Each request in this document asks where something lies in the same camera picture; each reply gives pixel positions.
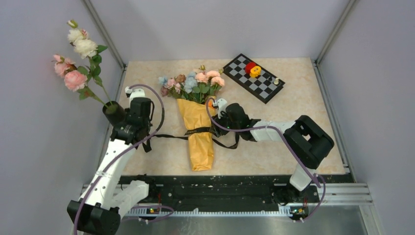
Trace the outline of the black ribbon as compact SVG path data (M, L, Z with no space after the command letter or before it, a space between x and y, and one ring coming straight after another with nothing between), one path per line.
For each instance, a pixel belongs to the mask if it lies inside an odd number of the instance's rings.
M200 128L196 128L196 129L193 129L193 130L188 130L184 134L183 137L177 137L177 136L168 135L168 134L156 134L156 135L154 135L154 137L157 137L157 138L174 138L174 139L181 139L181 140L187 141L188 137L190 137L192 135L195 135L195 134L200 134L200 133L210 133L211 134L210 127L200 127ZM220 141L218 141L216 139L213 139L213 142L215 144L217 144L218 146L226 148L226 149L236 149L238 147L239 140L240 140L240 137L239 137L239 135L236 134L235 135L235 144L233 144L233 145L226 146L226 145L224 145L223 143L221 143ZM147 140L146 143L143 143L142 146L143 146L143 149L146 153L148 153L152 150L150 139Z

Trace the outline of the orange paper flower bouquet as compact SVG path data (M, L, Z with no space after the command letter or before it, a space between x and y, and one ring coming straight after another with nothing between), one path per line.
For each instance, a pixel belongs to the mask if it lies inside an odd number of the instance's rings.
M207 70L204 65L188 75L159 77L161 95L177 100L186 128L192 171L210 170L214 160L210 120L216 114L213 100L225 86L221 70Z

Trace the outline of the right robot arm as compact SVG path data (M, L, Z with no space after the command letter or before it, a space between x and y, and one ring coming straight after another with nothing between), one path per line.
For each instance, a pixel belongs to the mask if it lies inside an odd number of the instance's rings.
M289 183L277 191L279 204L302 201L311 183L325 186L316 171L334 147L334 140L312 118L302 115L289 122L253 119L238 103L228 104L224 99L215 101L214 107L219 113L209 118L215 136L234 132L236 138L245 141L282 142L295 158L297 166Z

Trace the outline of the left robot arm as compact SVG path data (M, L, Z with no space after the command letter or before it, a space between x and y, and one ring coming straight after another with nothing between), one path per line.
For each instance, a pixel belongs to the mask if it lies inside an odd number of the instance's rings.
M137 147L149 137L154 102L146 97L130 100L124 120L113 126L105 156L86 191L71 200L67 212L73 222L73 234L116 234L121 219L139 200L152 202L157 189L143 181L114 195L122 171Z

